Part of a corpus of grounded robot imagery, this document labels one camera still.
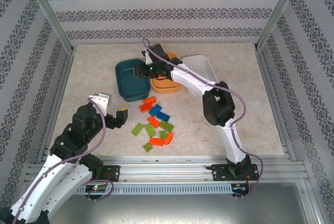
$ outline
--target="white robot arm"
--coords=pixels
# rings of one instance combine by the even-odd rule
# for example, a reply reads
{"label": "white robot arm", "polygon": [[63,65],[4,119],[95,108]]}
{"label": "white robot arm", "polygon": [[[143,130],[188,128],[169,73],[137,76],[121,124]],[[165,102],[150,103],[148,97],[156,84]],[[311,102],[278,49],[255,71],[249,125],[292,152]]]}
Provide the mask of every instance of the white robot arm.
{"label": "white robot arm", "polygon": [[[185,70],[189,70],[189,68],[185,64],[178,64],[178,66],[182,67]],[[189,75],[187,72],[184,72],[180,69],[174,68],[171,71],[171,77],[173,81],[178,82],[185,86],[186,88],[190,89],[192,92],[199,96],[203,96],[206,91],[210,91],[212,87],[209,87],[207,84],[213,84],[215,85],[215,82],[206,80],[207,84],[203,84],[198,79],[194,78],[193,76]],[[238,162],[241,162],[243,159],[245,159],[246,155],[240,151],[240,149],[235,145],[235,142],[232,137],[231,133],[231,122],[233,122],[234,118],[229,119],[225,126],[216,125],[216,128],[218,129],[218,132],[223,140],[225,149],[226,149],[226,157],[229,159],[232,163],[237,164]],[[233,126],[235,137],[237,139],[237,142],[239,146],[242,148],[242,144],[239,139],[239,135],[237,134],[235,125]]]}
{"label": "white robot arm", "polygon": [[249,155],[242,152],[242,143],[235,125],[232,125],[235,106],[231,94],[223,91],[228,89],[227,84],[222,81],[216,84],[211,80],[204,79],[192,72],[177,58],[169,60],[160,44],[148,47],[149,49],[146,48],[145,51],[142,51],[143,56],[146,57],[146,62],[135,68],[135,76],[158,78],[161,75],[184,85],[196,95],[202,97],[204,116],[210,124],[217,128],[224,143],[229,172],[235,178],[243,176],[251,164],[251,159]]}
{"label": "white robot arm", "polygon": [[100,93],[90,96],[90,100],[99,107],[102,115],[97,113],[93,102],[78,108],[73,115],[72,123],[67,125],[63,133],[56,138],[43,168],[27,191],[10,208],[0,210],[0,220],[5,224],[47,224],[77,188],[91,179],[100,178],[103,162],[88,154],[82,156],[70,175],[59,183],[64,174],[74,166],[78,159],[76,156],[84,154],[90,141],[102,130],[102,117],[106,127],[110,129],[120,128],[127,120],[127,109],[117,111],[116,118],[106,113],[111,95]]}

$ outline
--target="cable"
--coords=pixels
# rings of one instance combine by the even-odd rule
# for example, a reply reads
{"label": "cable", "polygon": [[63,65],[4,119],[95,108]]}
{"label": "cable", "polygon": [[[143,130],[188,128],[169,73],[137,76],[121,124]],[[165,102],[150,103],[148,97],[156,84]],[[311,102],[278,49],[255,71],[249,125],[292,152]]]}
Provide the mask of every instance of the cable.
{"label": "cable", "polygon": [[100,201],[100,200],[103,200],[103,199],[107,198],[109,195],[111,195],[111,193],[115,190],[114,183],[113,183],[112,181],[109,181],[109,180],[94,180],[94,181],[88,181],[88,182],[86,182],[84,185],[91,184],[91,183],[96,183],[96,182],[106,182],[106,185],[107,185],[108,183],[110,183],[111,186],[112,186],[112,188],[111,188],[110,192],[108,192],[106,195],[103,195],[102,197],[100,197],[100,198],[98,198],[98,199],[92,199],[92,198],[90,198],[90,197],[89,197],[90,194],[93,193],[94,191],[89,191],[89,193],[88,193],[88,195],[87,195],[89,201],[98,202],[98,201]]}
{"label": "cable", "polygon": [[32,192],[35,190],[35,188],[39,185],[39,183],[43,180],[44,177],[46,177],[56,167],[58,167],[58,166],[60,166],[62,164],[65,164],[65,163],[67,163],[69,161],[79,159],[79,158],[81,158],[83,156],[86,156],[86,155],[94,152],[102,144],[102,142],[104,140],[104,137],[105,137],[105,132],[106,132],[105,119],[104,119],[104,116],[103,116],[103,112],[100,109],[100,107],[94,101],[91,100],[91,98],[88,98],[88,100],[89,100],[90,103],[92,103],[95,106],[96,110],[101,115],[101,119],[102,119],[102,136],[101,136],[100,141],[96,144],[96,146],[94,146],[92,149],[88,150],[87,152],[84,152],[83,154],[80,154],[80,155],[77,155],[77,156],[74,156],[74,157],[71,157],[71,158],[68,158],[68,159],[65,159],[65,160],[62,160],[62,161],[58,162],[57,164],[53,165],[52,167],[50,167],[45,173],[43,173],[42,176],[40,176],[38,178],[38,180],[35,182],[35,184],[29,190],[29,192],[27,193],[27,196],[24,198],[22,204],[18,208],[18,211],[17,211],[17,213],[15,215],[15,218],[13,220],[13,224],[16,224],[16,221],[18,220],[18,218],[20,216],[20,213],[22,212],[21,209],[23,209],[23,207],[27,203],[29,197],[31,196]]}
{"label": "cable", "polygon": [[164,80],[164,79],[168,79],[168,78],[163,78],[163,79],[158,79],[158,78],[155,78],[156,80]]}
{"label": "cable", "polygon": [[250,195],[250,193],[253,192],[254,189],[255,189],[255,188],[258,186],[258,184],[259,184],[259,181],[260,181],[260,179],[261,179],[261,177],[262,177],[262,174],[263,174],[263,166],[264,166],[264,164],[263,164],[262,159],[261,159],[259,156],[254,155],[254,154],[251,154],[251,153],[249,153],[249,152],[246,152],[244,149],[242,149],[242,148],[240,147],[240,145],[238,144],[238,142],[237,142],[237,140],[236,140],[236,137],[235,137],[235,134],[234,134],[233,125],[234,125],[235,123],[237,123],[238,121],[240,121],[240,120],[245,116],[245,114],[246,114],[246,108],[247,108],[247,107],[246,107],[246,103],[245,103],[245,101],[243,100],[243,98],[242,98],[240,95],[238,95],[236,92],[234,92],[234,91],[232,91],[232,90],[230,90],[230,89],[227,89],[227,88],[224,88],[224,87],[219,87],[219,86],[216,86],[216,85],[213,85],[213,84],[208,84],[205,80],[203,80],[202,78],[198,77],[198,75],[197,75],[196,73],[194,73],[193,71],[191,71],[190,69],[186,70],[186,69],[184,69],[184,68],[182,68],[182,67],[179,67],[179,66],[173,64],[172,62],[170,62],[170,61],[168,61],[168,60],[165,60],[165,59],[162,58],[161,56],[157,55],[157,54],[150,48],[150,44],[151,44],[151,43],[150,43],[150,41],[149,41],[148,39],[143,38],[143,39],[141,40],[141,42],[142,42],[142,44],[144,45],[144,47],[145,47],[151,54],[153,54],[155,57],[157,57],[157,58],[160,59],[161,61],[164,61],[165,63],[167,63],[167,64],[169,64],[169,65],[171,65],[171,66],[173,66],[173,67],[175,67],[175,68],[177,68],[177,69],[179,69],[179,70],[181,70],[181,71],[188,72],[191,76],[193,76],[194,78],[196,78],[197,80],[199,80],[199,81],[202,82],[203,84],[206,84],[206,85],[209,86],[209,87],[213,87],[213,88],[216,88],[216,89],[220,89],[220,90],[229,92],[230,94],[236,96],[236,97],[241,101],[241,103],[242,103],[242,105],[243,105],[243,107],[244,107],[244,111],[243,111],[243,113],[241,114],[241,116],[240,116],[239,118],[237,118],[236,120],[234,120],[234,121],[231,123],[231,125],[230,125],[231,133],[232,133],[232,137],[233,137],[234,143],[236,144],[237,148],[240,149],[241,152],[243,152],[243,153],[246,154],[246,155],[249,155],[249,156],[252,156],[252,157],[258,159],[258,160],[260,161],[260,163],[261,163],[261,171],[260,171],[260,174],[259,174],[259,178],[257,179],[257,181],[256,181],[254,187],[252,188],[252,190],[251,190],[247,195],[244,196],[244,197],[248,197],[248,196]]}

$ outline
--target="blue lego brick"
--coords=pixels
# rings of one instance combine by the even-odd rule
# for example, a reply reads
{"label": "blue lego brick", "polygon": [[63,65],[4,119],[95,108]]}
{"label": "blue lego brick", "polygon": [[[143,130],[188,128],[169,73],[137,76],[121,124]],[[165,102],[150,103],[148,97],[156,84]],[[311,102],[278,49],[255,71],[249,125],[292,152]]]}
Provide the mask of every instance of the blue lego brick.
{"label": "blue lego brick", "polygon": [[161,106],[159,106],[159,105],[155,105],[154,108],[152,108],[148,113],[149,113],[150,115],[152,115],[152,116],[156,116],[156,114],[157,114],[158,112],[160,112],[161,109],[162,109]]}
{"label": "blue lego brick", "polygon": [[160,119],[160,120],[162,120],[162,121],[166,121],[166,122],[168,122],[168,121],[169,121],[169,118],[170,118],[169,115],[167,115],[167,114],[165,114],[165,113],[163,113],[163,112],[158,112],[158,113],[156,114],[156,117],[157,117],[158,119]]}

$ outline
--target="lego brick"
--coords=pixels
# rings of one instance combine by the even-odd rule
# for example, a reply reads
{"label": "lego brick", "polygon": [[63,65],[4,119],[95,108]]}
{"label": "lego brick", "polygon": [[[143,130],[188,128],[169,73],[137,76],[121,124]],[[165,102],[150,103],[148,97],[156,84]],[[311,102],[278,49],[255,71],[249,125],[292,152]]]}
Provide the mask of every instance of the lego brick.
{"label": "lego brick", "polygon": [[159,131],[160,138],[165,139],[167,137],[167,132],[165,130]]}
{"label": "lego brick", "polygon": [[150,137],[153,137],[153,136],[156,135],[156,132],[154,131],[154,128],[150,123],[145,125],[145,130],[146,130],[148,136],[150,136]]}
{"label": "lego brick", "polygon": [[172,138],[173,138],[173,133],[170,132],[170,133],[168,134],[167,138],[165,139],[165,141],[164,141],[163,143],[164,143],[165,145],[169,145],[169,143],[171,142]]}
{"label": "lego brick", "polygon": [[138,123],[138,124],[135,126],[135,128],[131,131],[131,133],[132,133],[133,135],[137,136],[143,128],[144,128],[144,125],[141,124],[141,123]]}
{"label": "lego brick", "polygon": [[162,121],[166,121],[166,122],[168,122],[168,121],[169,121],[169,118],[170,118],[169,115],[167,115],[167,114],[165,114],[165,113],[163,113],[163,112],[158,112],[158,113],[156,114],[156,117],[157,117],[158,119],[160,119],[160,120],[162,120]]}
{"label": "lego brick", "polygon": [[146,103],[151,103],[151,104],[156,103],[156,98],[154,96],[150,97],[150,98],[147,98],[147,99],[144,100],[144,104],[146,104]]}
{"label": "lego brick", "polygon": [[166,121],[161,122],[160,123],[160,127],[162,129],[165,129],[168,132],[171,132],[173,130],[173,128],[174,128],[174,126],[172,124],[167,123]]}
{"label": "lego brick", "polygon": [[149,123],[151,123],[154,128],[157,128],[160,125],[160,122],[156,120],[153,116],[147,119]]}
{"label": "lego brick", "polygon": [[152,103],[146,103],[144,105],[140,105],[139,109],[142,113],[147,112],[153,108]]}
{"label": "lego brick", "polygon": [[145,145],[143,145],[143,147],[144,147],[146,152],[149,152],[153,149],[153,147],[149,143],[146,143]]}
{"label": "lego brick", "polygon": [[151,138],[150,144],[155,146],[163,146],[163,139]]}
{"label": "lego brick", "polygon": [[154,108],[152,108],[148,113],[152,116],[155,116],[158,112],[160,112],[162,109],[161,106],[155,105]]}

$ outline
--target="mounting plate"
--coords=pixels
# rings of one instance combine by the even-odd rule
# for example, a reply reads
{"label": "mounting plate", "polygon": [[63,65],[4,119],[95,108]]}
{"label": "mounting plate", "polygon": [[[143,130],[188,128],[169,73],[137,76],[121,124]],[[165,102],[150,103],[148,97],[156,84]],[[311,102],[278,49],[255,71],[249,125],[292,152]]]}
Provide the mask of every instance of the mounting plate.
{"label": "mounting plate", "polygon": [[[120,166],[103,166],[102,167],[102,175],[100,177],[101,180],[108,180],[111,182],[118,182],[118,178],[120,177]],[[94,193],[101,193],[100,195],[91,195],[91,199],[100,198],[106,191],[106,185],[100,185],[96,190],[94,189],[94,185],[86,185],[85,193],[89,193],[90,191]]]}
{"label": "mounting plate", "polygon": [[227,164],[214,164],[210,168],[212,170],[213,181],[246,181],[246,175],[249,175],[250,181],[257,181],[259,178],[259,171],[256,164],[250,164],[243,176],[235,178],[229,172],[229,166]]}

